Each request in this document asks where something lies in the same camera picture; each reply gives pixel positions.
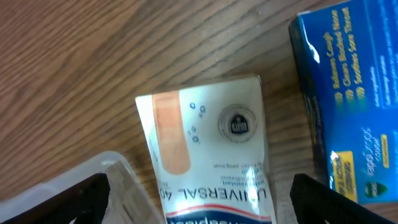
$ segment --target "white plastic container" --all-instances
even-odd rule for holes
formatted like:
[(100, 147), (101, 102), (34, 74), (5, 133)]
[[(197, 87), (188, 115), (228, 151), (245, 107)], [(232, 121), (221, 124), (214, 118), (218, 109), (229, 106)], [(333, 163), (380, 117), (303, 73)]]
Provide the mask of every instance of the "white plastic container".
[[(152, 200), (139, 182), (139, 179), (127, 160), (119, 153), (113, 151), (103, 152), (46, 183), (38, 184), (12, 199), (2, 201), (0, 203), (0, 223), (39, 205), (94, 174), (99, 172), (106, 173), (111, 166), (119, 162), (123, 164), (125, 170), (130, 174), (134, 186), (139, 189), (141, 195), (145, 198), (152, 210), (153, 217), (148, 223), (153, 223), (154, 220), (156, 223), (163, 223), (163, 218), (158, 213)], [(105, 217), (103, 223), (107, 223), (105, 221), (107, 218), (110, 219), (110, 217), (111, 215)]]

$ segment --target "green triangle logo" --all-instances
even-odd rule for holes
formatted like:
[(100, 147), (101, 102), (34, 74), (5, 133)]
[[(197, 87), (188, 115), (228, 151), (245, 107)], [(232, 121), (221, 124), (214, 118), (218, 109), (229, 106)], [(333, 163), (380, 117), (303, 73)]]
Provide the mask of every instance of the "green triangle logo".
[(365, 185), (365, 195), (368, 198), (374, 198), (380, 196), (388, 191), (388, 188), (385, 185), (382, 185), (377, 182), (368, 182)]

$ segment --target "brown wooden surface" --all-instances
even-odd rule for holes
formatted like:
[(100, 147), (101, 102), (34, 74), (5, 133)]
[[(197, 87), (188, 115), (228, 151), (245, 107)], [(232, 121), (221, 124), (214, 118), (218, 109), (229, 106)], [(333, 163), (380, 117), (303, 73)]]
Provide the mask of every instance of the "brown wooden surface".
[[(314, 171), (287, 26), (334, 2), (0, 0), (0, 199), (114, 150), (159, 207), (135, 96), (257, 73), (279, 223), (293, 223), (292, 178)], [(395, 205), (370, 208), (398, 221)]]

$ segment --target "yellow rectangle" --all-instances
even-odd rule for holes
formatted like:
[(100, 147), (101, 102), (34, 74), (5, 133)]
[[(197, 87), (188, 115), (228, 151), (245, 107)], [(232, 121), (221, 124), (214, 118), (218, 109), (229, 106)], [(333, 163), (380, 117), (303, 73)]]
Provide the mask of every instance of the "yellow rectangle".
[(383, 166), (388, 169), (390, 168), (390, 158), (388, 155), (388, 140), (386, 134), (381, 135), (381, 149), (383, 151)]
[(346, 198), (354, 202), (358, 202), (353, 152), (345, 151), (334, 153), (335, 158), (333, 159), (332, 164), (336, 191), (344, 195)]

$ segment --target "beige bandage strip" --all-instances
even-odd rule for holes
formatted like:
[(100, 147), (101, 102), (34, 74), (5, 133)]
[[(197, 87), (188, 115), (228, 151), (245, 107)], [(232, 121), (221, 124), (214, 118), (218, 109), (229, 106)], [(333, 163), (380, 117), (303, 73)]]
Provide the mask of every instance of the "beige bandage strip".
[(152, 95), (157, 141), (163, 168), (183, 174), (191, 167), (185, 142), (179, 91)]

